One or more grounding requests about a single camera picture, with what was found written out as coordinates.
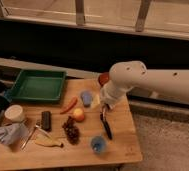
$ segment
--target paper cup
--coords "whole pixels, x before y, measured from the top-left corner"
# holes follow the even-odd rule
[[[6,109],[4,116],[12,122],[23,122],[25,115],[20,105],[12,105]]]

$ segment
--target blue cup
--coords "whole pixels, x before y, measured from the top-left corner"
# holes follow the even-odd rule
[[[95,136],[91,140],[91,147],[96,154],[101,154],[106,150],[106,141],[102,136]]]

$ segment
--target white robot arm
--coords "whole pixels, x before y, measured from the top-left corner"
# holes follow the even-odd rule
[[[133,87],[158,92],[189,104],[189,70],[148,70],[140,61],[120,62],[109,71],[110,81],[100,92],[112,108]]]

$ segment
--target green plastic tray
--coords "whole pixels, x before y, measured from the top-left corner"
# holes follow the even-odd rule
[[[11,89],[11,99],[14,101],[58,102],[65,78],[65,71],[21,70]]]

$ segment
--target metal utensil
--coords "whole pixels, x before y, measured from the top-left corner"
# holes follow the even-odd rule
[[[107,136],[110,140],[112,140],[112,132],[111,132],[111,129],[110,129],[110,126],[109,126],[109,123],[107,122],[106,120],[106,110],[108,109],[108,106],[107,105],[104,105],[102,107],[102,111],[100,113],[100,120],[102,121],[103,123],[103,126],[106,130],[106,133],[107,133]]]
[[[26,144],[28,143],[28,141],[30,140],[30,138],[32,137],[33,133],[35,132],[36,128],[40,126],[40,120],[36,121],[36,124],[33,126],[32,130],[30,131],[29,135],[27,136],[27,138],[25,139],[24,143],[21,146],[21,149],[23,150],[26,146]]]

